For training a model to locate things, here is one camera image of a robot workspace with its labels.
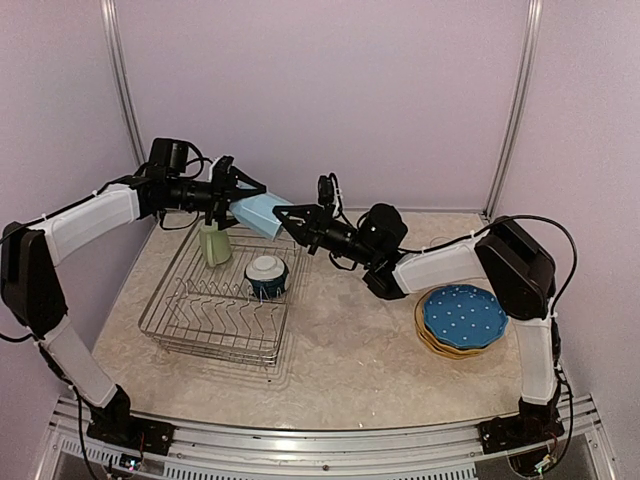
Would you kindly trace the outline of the teal and white bowl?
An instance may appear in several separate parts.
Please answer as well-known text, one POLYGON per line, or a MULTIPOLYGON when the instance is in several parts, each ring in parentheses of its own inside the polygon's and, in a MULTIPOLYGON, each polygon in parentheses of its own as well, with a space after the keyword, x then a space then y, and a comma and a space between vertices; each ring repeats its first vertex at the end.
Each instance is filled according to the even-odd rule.
POLYGON ((279 298, 286 292, 289 276, 287 264, 277 256, 262 255, 251 260, 244 270, 244 278, 260 301, 279 298))

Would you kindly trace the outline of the yellow polka dot plate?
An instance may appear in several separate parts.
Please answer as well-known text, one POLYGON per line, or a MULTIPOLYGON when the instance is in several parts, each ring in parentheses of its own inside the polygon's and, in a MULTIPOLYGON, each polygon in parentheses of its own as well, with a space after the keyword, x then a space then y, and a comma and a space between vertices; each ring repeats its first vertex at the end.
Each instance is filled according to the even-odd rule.
POLYGON ((454 347, 431 343, 422 339, 422 343, 432 353, 451 360, 463 360, 478 357, 485 353, 485 349, 460 350, 454 347))

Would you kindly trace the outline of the light blue faceted cup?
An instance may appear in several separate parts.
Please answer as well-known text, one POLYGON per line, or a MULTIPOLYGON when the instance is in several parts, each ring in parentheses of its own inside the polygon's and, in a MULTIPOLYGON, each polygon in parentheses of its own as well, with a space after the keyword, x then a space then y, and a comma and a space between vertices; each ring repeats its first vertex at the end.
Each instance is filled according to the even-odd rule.
POLYGON ((292 203, 267 192, 232 202, 229 211, 241 225, 274 240, 282 230, 281 221, 273 213, 273 208, 278 206, 289 207, 292 203))

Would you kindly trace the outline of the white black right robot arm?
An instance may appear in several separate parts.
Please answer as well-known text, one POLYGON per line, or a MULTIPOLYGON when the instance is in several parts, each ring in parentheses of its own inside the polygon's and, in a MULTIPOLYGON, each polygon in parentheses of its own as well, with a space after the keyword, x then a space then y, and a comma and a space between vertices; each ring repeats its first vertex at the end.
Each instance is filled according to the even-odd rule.
POLYGON ((402 299, 457 281, 488 280, 514 321, 520 350, 523 386, 512 436, 531 444, 557 421, 561 343, 556 305, 566 288, 555 282, 551 255, 520 226, 522 216, 503 216, 441 245, 406 250, 400 244, 408 227, 388 204, 374 205, 358 226, 337 220, 329 205, 276 206, 273 213, 310 254, 324 249, 362 266, 364 283, 380 299, 402 299))

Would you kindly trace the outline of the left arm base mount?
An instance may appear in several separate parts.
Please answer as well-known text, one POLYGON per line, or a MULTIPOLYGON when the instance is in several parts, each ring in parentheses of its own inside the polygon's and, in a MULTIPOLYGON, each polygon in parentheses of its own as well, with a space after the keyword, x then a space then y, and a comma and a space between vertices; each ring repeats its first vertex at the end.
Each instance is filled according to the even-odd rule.
POLYGON ((142 454, 167 456, 176 427, 170 423, 130 416, 123 425, 91 420, 87 435, 107 444, 136 450, 142 454))

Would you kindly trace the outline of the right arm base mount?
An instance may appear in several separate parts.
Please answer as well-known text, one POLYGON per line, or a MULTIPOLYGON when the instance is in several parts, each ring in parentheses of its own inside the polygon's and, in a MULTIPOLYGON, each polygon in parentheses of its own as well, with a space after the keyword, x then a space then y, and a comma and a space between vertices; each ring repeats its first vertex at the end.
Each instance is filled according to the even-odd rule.
POLYGON ((559 438, 565 433, 560 420, 544 422, 535 417, 494 417, 478 425, 484 454, 518 449, 559 438))

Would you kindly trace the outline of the blue plate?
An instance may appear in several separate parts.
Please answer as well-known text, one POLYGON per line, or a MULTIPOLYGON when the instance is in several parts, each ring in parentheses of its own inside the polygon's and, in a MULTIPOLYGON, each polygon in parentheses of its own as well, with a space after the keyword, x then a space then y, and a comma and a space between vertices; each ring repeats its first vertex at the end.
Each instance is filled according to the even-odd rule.
POLYGON ((489 347, 503 337, 509 322, 493 293, 469 284, 434 289, 418 312, 438 342, 458 350, 489 347))

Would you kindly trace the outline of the clear glass cup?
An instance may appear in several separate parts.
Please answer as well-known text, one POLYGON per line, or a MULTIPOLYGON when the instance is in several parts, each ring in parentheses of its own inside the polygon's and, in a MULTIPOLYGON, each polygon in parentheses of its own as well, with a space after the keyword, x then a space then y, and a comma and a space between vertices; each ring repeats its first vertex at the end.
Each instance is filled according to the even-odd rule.
POLYGON ((449 241, 450 241, 450 238, 448 237, 444 237, 444 236, 435 237, 430 241, 429 247, 443 245, 449 241))

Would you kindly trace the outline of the light green mug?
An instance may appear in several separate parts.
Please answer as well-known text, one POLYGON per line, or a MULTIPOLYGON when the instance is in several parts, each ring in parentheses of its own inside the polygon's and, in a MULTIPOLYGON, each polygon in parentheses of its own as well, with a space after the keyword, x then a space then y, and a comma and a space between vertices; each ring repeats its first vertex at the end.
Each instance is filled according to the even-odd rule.
POLYGON ((199 242, 202 256, 209 268, 224 264, 232 256, 228 233, 219 230, 216 224, 200 226, 199 242))

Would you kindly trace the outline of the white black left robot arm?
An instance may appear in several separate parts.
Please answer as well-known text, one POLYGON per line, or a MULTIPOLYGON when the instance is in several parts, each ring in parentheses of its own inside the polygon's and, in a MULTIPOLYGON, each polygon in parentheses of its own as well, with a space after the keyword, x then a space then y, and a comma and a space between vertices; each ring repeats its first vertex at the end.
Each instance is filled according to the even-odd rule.
POLYGON ((188 141, 157 138, 148 161, 135 174, 108 182, 88 197, 31 222, 7 225, 1 247, 1 297, 33 335, 43 357, 67 380, 92 411, 94 423, 121 445, 140 434, 130 400, 96 362, 68 318, 56 268, 100 236, 170 209, 204 214, 224 230, 242 224, 266 238, 280 225, 269 209, 264 184, 233 164, 230 156, 212 162, 208 178, 186 174, 188 141))

